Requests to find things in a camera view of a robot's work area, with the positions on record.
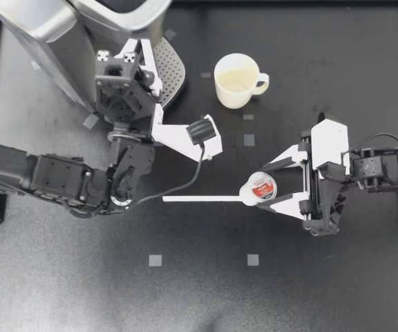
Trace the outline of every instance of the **mug handle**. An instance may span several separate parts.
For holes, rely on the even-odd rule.
[[[254,89],[253,94],[254,95],[261,95],[262,93],[266,92],[266,90],[269,87],[269,75],[268,74],[264,74],[264,73],[259,74],[259,78],[258,78],[257,82],[258,83],[262,83],[262,85],[257,86]]]

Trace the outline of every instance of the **red label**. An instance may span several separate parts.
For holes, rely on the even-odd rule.
[[[265,182],[253,189],[253,193],[261,199],[268,199],[273,194],[273,191],[274,186],[271,181]]]

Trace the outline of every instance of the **perforated drip tray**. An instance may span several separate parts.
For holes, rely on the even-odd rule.
[[[177,96],[185,82],[185,66],[171,44],[162,38],[154,48],[156,66],[164,85],[160,103],[166,107]]]

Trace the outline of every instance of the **liquid in mug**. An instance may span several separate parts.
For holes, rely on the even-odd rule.
[[[218,75],[217,80],[222,88],[231,92],[243,92],[253,87],[256,73],[253,68],[235,68]]]

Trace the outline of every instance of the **white plastic rod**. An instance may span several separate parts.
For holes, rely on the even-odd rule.
[[[240,196],[163,196],[164,202],[241,202]]]

